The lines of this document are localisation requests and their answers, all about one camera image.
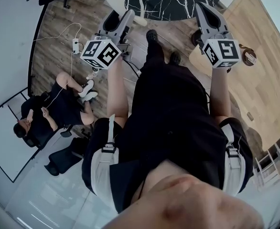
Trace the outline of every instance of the person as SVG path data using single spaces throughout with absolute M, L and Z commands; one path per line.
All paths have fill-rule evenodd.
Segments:
M 14 126 L 14 133 L 19 138 L 27 137 L 38 142 L 58 127 L 93 123 L 94 116 L 89 103 L 97 96 L 97 92 L 89 92 L 93 85 L 93 80 L 89 80 L 81 86 L 68 73 L 60 72 L 51 89 L 49 101 L 44 102 L 41 96 L 33 96 L 22 104 L 22 119 Z M 82 98 L 85 105 L 83 112 L 72 89 L 78 91 Z
M 236 147 L 244 167 L 237 192 L 253 160 L 230 117 L 226 69 L 213 69 L 209 112 L 205 89 L 179 54 L 166 64 L 157 32 L 146 37 L 131 116 L 119 59 L 108 70 L 110 119 L 96 121 L 82 164 L 85 185 L 120 213 L 105 228 L 262 228 L 261 216 L 225 186 L 227 152 Z

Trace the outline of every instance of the black shoe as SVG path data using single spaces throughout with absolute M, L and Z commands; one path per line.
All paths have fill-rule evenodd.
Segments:
M 148 43 L 150 42 L 158 42 L 158 34 L 155 30 L 149 30 L 147 33 L 146 33 L 146 40 L 148 41 Z
M 169 64 L 179 65 L 180 60 L 181 60 L 180 54 L 177 51 L 172 52 L 172 54 L 170 56 Z

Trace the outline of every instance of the black shorts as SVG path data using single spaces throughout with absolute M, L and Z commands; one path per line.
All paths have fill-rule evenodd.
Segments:
M 67 87 L 67 89 L 63 89 L 55 81 L 50 92 L 50 102 L 53 99 L 55 100 L 50 105 L 49 111 L 50 116 L 55 120 L 57 124 L 83 125 L 83 121 L 81 118 L 81 105 L 77 102 L 71 88 Z
M 94 131 L 90 137 L 90 141 L 85 153 L 85 157 L 82 164 L 82 177 L 87 188 L 94 193 L 91 187 L 91 160 L 93 154 L 103 148 L 108 140 L 109 119 L 98 119 L 94 124 Z M 114 122 L 113 136 L 116 136 L 122 131 L 122 127 Z

